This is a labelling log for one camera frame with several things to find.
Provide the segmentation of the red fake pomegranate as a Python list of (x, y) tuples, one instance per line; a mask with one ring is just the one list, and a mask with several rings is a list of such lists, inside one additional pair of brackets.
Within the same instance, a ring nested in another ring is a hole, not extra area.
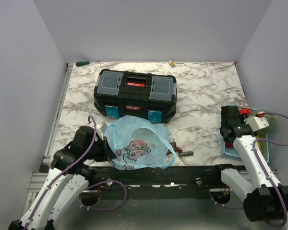
[(239, 114), (240, 114), (240, 118), (241, 119), (246, 119), (249, 117), (250, 115), (250, 110), (246, 109), (246, 108), (242, 108), (239, 110)]

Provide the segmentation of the light blue plastic bag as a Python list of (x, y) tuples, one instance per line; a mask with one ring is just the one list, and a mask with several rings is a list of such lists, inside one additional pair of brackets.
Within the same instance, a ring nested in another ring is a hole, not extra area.
[(121, 171), (171, 166), (176, 158), (170, 131), (163, 124), (126, 115), (108, 124), (104, 131), (115, 158), (109, 162)]

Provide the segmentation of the green fake fruit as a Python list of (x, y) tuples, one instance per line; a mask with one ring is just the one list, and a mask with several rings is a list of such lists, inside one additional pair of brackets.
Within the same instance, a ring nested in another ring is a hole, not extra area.
[[(268, 113), (266, 110), (253, 110), (251, 113), (248, 115), (248, 118), (254, 117), (257, 115), (257, 113)], [(257, 131), (258, 135), (266, 135), (270, 132), (272, 132), (275, 129), (276, 126), (276, 117), (273, 115), (265, 115), (265, 118), (267, 119), (269, 126), (265, 127), (263, 129), (260, 129)]]

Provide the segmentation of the red fake fruit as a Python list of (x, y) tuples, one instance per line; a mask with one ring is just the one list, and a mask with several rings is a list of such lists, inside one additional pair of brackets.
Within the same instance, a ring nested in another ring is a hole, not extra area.
[(229, 141), (225, 142), (225, 147), (229, 148), (229, 149), (233, 149), (234, 148), (233, 145)]

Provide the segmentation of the yellow fake fruit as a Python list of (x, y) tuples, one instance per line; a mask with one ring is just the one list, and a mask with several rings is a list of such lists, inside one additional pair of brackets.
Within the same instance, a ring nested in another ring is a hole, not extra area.
[(268, 153), (268, 143), (266, 142), (265, 138), (260, 138), (261, 140), (259, 141), (260, 143), (260, 150), (262, 154), (267, 154)]

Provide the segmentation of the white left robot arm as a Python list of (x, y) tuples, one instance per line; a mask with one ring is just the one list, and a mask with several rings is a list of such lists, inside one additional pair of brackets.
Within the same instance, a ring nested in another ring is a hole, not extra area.
[(108, 161), (114, 157), (103, 136), (105, 123), (96, 128), (81, 126), (73, 140), (55, 152), (48, 175), (34, 202), (10, 230), (53, 230), (71, 203), (84, 189), (96, 186), (96, 171), (86, 160)]

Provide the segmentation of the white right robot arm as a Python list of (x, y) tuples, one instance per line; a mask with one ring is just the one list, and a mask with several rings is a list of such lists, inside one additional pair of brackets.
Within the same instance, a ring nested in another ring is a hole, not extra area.
[(215, 187), (229, 186), (243, 202), (244, 213), (251, 222), (288, 219), (288, 186), (274, 175), (264, 159), (256, 138), (259, 130), (270, 126), (266, 112), (256, 111), (254, 116), (240, 114), (235, 105), (221, 107), (220, 134), (229, 142), (244, 162), (250, 177), (247, 181), (232, 166), (225, 167), (211, 176)]

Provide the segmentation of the light blue plastic basket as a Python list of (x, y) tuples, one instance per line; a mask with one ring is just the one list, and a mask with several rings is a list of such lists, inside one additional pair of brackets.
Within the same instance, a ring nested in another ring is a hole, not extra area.
[[(242, 109), (242, 108), (246, 108), (248, 110), (253, 111), (253, 110), (258, 110), (255, 108), (248, 108), (248, 107), (243, 107), (243, 106), (237, 106), (238, 110)], [(268, 135), (257, 135), (257, 138), (266, 138), (268, 139)], [(240, 161), (240, 156), (238, 154), (238, 152), (236, 150), (233, 149), (229, 149), (225, 147), (225, 141), (222, 140), (221, 141), (221, 149), (220, 149), (220, 155), (222, 155), (225, 158), (233, 158), (236, 160)], [(267, 154), (262, 154), (264, 159), (266, 160), (267, 163), (269, 163), (270, 161), (270, 157), (269, 157), (269, 152)]]

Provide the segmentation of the small metal spring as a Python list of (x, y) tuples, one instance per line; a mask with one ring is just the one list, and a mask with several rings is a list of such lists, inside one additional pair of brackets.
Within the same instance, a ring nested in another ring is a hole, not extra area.
[(191, 157), (191, 156), (193, 156), (193, 155), (194, 155), (194, 152), (193, 152), (193, 151), (180, 152), (180, 153), (178, 154), (178, 156), (179, 156), (180, 158)]

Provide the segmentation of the brown faucet tap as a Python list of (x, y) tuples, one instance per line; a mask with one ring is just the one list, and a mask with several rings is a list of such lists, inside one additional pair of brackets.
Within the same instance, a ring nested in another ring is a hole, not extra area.
[[(177, 146), (176, 142), (175, 142), (175, 139), (173, 138), (170, 138), (170, 144), (174, 150), (175, 153), (182, 153), (182, 149), (180, 147)], [(167, 150), (167, 153), (166, 153), (166, 156), (170, 155), (172, 152), (170, 149)]]

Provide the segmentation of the black plastic toolbox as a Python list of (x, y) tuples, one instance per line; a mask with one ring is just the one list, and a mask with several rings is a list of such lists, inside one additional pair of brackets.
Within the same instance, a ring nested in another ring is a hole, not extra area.
[(94, 106), (103, 116), (106, 105), (117, 106), (119, 118), (147, 119), (149, 110), (157, 110), (166, 124), (175, 116), (176, 104), (177, 81), (172, 75), (103, 69), (94, 88)]

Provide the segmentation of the small yellow blue object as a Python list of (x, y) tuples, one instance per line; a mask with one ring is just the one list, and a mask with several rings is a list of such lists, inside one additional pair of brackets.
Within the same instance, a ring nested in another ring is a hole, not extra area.
[(173, 61), (169, 61), (168, 64), (169, 64), (172, 68), (175, 68), (175, 67), (176, 67), (176, 64), (175, 64)]

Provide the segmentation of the black metal base rail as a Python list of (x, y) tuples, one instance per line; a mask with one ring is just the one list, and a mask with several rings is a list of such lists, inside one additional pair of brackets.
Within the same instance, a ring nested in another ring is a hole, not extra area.
[(90, 185), (112, 180), (112, 185), (101, 185), (99, 196), (102, 200), (128, 199), (208, 199), (211, 189), (221, 190), (224, 169), (244, 170), (244, 166), (217, 164), (215, 166), (171, 166), (119, 171), (113, 167), (94, 167), (83, 170), (84, 179)]

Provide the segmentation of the green handled screwdriver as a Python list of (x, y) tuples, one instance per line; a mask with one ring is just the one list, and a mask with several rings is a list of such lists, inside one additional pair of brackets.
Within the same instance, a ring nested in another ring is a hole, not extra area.
[(92, 64), (92, 63), (99, 63), (100, 60), (98, 61), (79, 61), (79, 62), (76, 62), (76, 66), (77, 67), (82, 67), (82, 66), (86, 66), (86, 65), (89, 65), (89, 64)]

